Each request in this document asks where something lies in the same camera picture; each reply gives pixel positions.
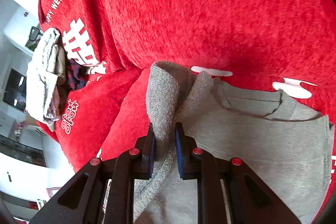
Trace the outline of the grey knitted garment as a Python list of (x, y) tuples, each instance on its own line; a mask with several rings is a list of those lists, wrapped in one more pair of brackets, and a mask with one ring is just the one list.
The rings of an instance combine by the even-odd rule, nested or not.
[(174, 63), (151, 66), (146, 111), (156, 155), (151, 180), (136, 181), (136, 223), (196, 223), (197, 183), (179, 177), (174, 125), (213, 156), (239, 157), (302, 223), (310, 223), (331, 177), (334, 125), (283, 91), (236, 88)]

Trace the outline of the dark plaid cloth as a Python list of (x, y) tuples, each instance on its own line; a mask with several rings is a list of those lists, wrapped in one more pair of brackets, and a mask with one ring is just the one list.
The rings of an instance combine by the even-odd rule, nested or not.
[(86, 86), (88, 68), (73, 59), (66, 60), (66, 82), (63, 85), (67, 92), (79, 90)]

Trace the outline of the black television screen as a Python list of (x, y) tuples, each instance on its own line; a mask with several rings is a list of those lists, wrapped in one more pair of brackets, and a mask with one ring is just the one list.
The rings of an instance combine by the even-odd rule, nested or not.
[(11, 69), (3, 96), (6, 104), (21, 112), (26, 109), (26, 82), (26, 76)]

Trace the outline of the light blue-white folded cloth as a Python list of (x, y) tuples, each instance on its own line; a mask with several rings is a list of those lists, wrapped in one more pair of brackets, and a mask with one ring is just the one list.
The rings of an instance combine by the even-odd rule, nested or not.
[(26, 76), (26, 111), (50, 131), (55, 131), (55, 123), (60, 120), (58, 87), (66, 82), (66, 52), (56, 28), (49, 28), (42, 35)]

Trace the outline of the framed picture on shelf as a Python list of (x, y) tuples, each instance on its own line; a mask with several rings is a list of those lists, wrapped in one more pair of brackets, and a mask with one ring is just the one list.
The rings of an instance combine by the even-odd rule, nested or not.
[(38, 43), (40, 39), (42, 38), (42, 36), (43, 36), (43, 32), (39, 28), (31, 27), (30, 33), (29, 33), (29, 39), (27, 40), (25, 47), (31, 51), (34, 51), (36, 47), (38, 46)]

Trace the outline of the red wedding blanket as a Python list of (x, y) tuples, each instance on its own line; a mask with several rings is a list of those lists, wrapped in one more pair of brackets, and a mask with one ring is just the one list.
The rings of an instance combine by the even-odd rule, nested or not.
[(283, 91), (327, 116), (334, 141), (321, 207), (335, 188), (333, 0), (39, 0), (39, 21), (91, 69), (52, 134), (74, 170), (118, 157), (153, 127), (146, 92), (163, 61), (236, 88)]

